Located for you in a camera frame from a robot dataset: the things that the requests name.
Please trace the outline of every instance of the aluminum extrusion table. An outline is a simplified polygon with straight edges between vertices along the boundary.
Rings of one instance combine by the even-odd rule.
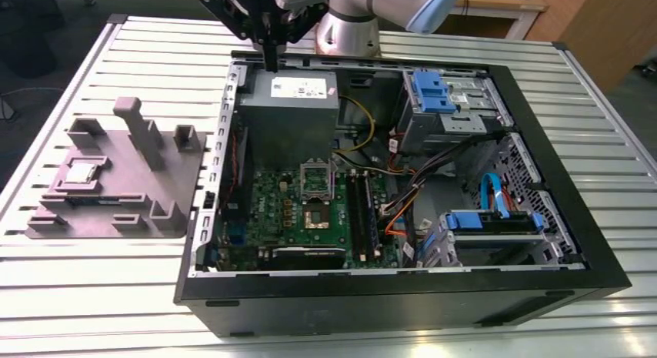
[[[510,68],[633,282],[612,297],[576,303],[518,327],[220,340],[172,303],[184,239],[28,239],[27,219],[65,157],[72,118],[92,116],[124,128],[112,116],[114,98],[137,96],[160,130],[193,123],[210,132],[230,51],[250,49],[218,22],[122,19],[114,16],[105,26],[0,195],[0,355],[397,358],[657,352],[656,164],[573,56],[549,43],[381,34],[386,57]],[[289,51],[313,52],[312,39]]]

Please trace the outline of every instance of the metal bracket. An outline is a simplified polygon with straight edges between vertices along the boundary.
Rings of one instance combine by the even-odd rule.
[[[476,113],[460,112],[453,115],[441,114],[440,120],[442,121],[445,132],[486,133],[484,121]]]

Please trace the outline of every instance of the orange wire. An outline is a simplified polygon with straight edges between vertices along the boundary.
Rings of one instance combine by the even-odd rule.
[[[396,220],[401,217],[401,215],[404,214],[404,212],[409,208],[410,204],[414,201],[414,198],[417,198],[417,197],[418,197],[418,193],[416,192],[414,195],[410,197],[409,202],[401,208],[401,211],[397,212],[397,214],[396,214],[394,218],[392,219],[390,223],[388,223],[385,234],[389,234],[390,233],[392,235],[404,235],[405,236],[405,233],[400,233],[397,231],[390,231],[390,228],[392,228],[392,225],[394,225]]]

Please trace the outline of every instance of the black cable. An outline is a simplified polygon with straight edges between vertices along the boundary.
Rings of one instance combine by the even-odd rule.
[[[406,213],[404,214],[404,226],[406,232],[406,243],[410,245],[410,249],[413,249],[413,257],[408,257],[405,252],[402,252],[404,259],[401,261],[401,267],[414,268],[418,259],[417,252],[414,251],[416,248],[418,247],[418,238],[414,232],[416,229],[414,229],[414,219],[413,219],[413,204],[410,204],[409,208],[406,209]]]

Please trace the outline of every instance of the wire bundle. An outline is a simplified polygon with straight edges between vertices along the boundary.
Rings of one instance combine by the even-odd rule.
[[[424,163],[422,167],[420,167],[417,172],[413,174],[413,177],[410,177],[404,192],[400,193],[398,197],[393,199],[384,208],[384,210],[388,211],[396,206],[401,206],[400,211],[393,216],[392,221],[388,223],[386,234],[408,235],[402,232],[392,230],[392,227],[400,216],[402,216],[406,211],[413,209],[412,207],[413,201],[418,197],[418,190],[422,187],[428,176],[430,176],[440,167],[442,167],[445,164],[452,162],[453,158],[461,155],[469,149],[470,146],[476,145],[478,142],[500,139],[505,135],[506,132],[501,131],[501,132],[492,132],[485,135],[470,136],[469,138],[464,139],[458,144],[456,144],[454,146],[452,146],[450,148],[448,148],[446,150],[444,150],[437,155],[429,158],[429,160]]]

